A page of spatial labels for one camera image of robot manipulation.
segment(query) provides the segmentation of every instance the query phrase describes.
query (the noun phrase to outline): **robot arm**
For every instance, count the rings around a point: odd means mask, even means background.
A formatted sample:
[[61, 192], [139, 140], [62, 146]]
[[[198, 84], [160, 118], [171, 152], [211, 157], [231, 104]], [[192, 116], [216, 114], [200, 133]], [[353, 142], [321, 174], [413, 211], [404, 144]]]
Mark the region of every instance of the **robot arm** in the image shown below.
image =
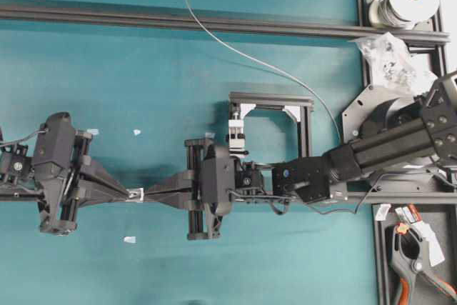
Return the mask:
[[[57, 113], [36, 132], [32, 157], [26, 155], [27, 147], [20, 141], [6, 144], [0, 137], [0, 201], [37, 201], [40, 230], [57, 235], [76, 229], [76, 215], [82, 206], [161, 202], [189, 213], [188, 239], [215, 239], [235, 201], [268, 202], [275, 213], [284, 214], [291, 199], [306, 204], [345, 201], [347, 181], [367, 179], [374, 172], [414, 158], [438, 156], [441, 165], [455, 165], [456, 81], [457, 73], [440, 78], [426, 95], [406, 106], [380, 101], [361, 124], [360, 138], [312, 157], [308, 156], [311, 148], [306, 131], [312, 101], [291, 96], [278, 101], [275, 96], [253, 98], [248, 94], [242, 101], [254, 100], [255, 104], [232, 109], [237, 117], [229, 121], [228, 146], [210, 139], [186, 141], [186, 170], [144, 192], [127, 190], [94, 161], [89, 156], [91, 135], [75, 130], [69, 114]], [[256, 107], [284, 111], [297, 123], [297, 159], [279, 164], [242, 162], [248, 154], [242, 118]], [[271, 191], [264, 187], [264, 169], [272, 173]], [[33, 182], [34, 189], [27, 187], [27, 182]], [[284, 210], [274, 207], [273, 201], [282, 202]]]
[[[76, 229], [82, 206], [125, 201], [129, 192], [89, 155], [92, 135], [77, 131], [66, 112], [53, 114], [40, 126], [34, 155], [11, 144], [0, 158], [2, 200], [38, 203], [40, 231], [67, 235]], [[34, 189], [24, 186], [34, 183]]]
[[[298, 158], [273, 170], [273, 190], [295, 191], [312, 203], [344, 194], [341, 183], [414, 158], [437, 155], [457, 163], [457, 73], [436, 80], [425, 96], [396, 111], [387, 127], [326, 152]], [[374, 112], [386, 108], [380, 104]]]

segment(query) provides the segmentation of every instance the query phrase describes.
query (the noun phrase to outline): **orange clamp handle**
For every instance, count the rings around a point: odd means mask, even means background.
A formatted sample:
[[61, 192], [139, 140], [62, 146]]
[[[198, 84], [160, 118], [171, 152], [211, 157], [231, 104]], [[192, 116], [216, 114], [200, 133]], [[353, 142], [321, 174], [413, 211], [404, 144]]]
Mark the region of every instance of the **orange clamp handle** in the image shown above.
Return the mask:
[[410, 299], [409, 284], [405, 279], [400, 279], [400, 285], [401, 285], [401, 296], [400, 296], [400, 299], [398, 300], [397, 305], [409, 305], [409, 299]]

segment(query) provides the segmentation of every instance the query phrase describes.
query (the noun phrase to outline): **metal bracket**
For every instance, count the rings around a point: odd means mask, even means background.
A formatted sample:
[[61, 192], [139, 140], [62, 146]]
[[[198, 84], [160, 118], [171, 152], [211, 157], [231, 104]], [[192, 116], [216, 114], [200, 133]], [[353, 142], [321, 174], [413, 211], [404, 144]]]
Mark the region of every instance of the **metal bracket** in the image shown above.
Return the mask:
[[307, 96], [231, 92], [228, 147], [232, 156], [245, 157], [244, 117], [254, 109], [285, 112], [297, 124], [298, 156], [311, 155], [311, 112], [314, 102]]

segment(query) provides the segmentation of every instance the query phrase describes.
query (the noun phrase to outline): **metal plate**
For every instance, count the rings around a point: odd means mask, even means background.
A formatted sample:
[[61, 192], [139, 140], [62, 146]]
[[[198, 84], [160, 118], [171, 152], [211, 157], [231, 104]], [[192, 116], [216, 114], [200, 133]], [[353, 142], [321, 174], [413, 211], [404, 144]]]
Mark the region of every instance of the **metal plate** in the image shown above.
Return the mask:
[[342, 113], [344, 142], [347, 143], [358, 137], [360, 125], [379, 104], [404, 96], [408, 95], [384, 86], [365, 88]]

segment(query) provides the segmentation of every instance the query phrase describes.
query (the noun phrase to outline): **teal table surface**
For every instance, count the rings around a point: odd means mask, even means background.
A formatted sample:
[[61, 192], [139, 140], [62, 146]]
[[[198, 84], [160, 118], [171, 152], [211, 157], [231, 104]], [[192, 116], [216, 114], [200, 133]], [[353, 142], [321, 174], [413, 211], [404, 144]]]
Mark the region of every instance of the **teal table surface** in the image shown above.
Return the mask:
[[[182, 0], [81, 0], [183, 8]], [[200, 9], [356, 22], [355, 0], [192, 0]], [[335, 39], [219, 34], [308, 83], [337, 115], [360, 92], [355, 44]], [[303, 95], [290, 81], [197, 31], [0, 21], [0, 124], [25, 136], [56, 111], [98, 129], [91, 155], [126, 186], [185, 168], [184, 140], [227, 132], [228, 95]], [[246, 120], [255, 161], [296, 157], [285, 114]], [[134, 135], [134, 129], [141, 134]], [[320, 104], [313, 154], [337, 145]], [[319, 216], [295, 206], [236, 205], [222, 237], [187, 241], [187, 213], [161, 204], [80, 210], [69, 237], [38, 232], [36, 204], [0, 203], [1, 304], [376, 304], [371, 208]], [[136, 244], [123, 242], [135, 236]]]

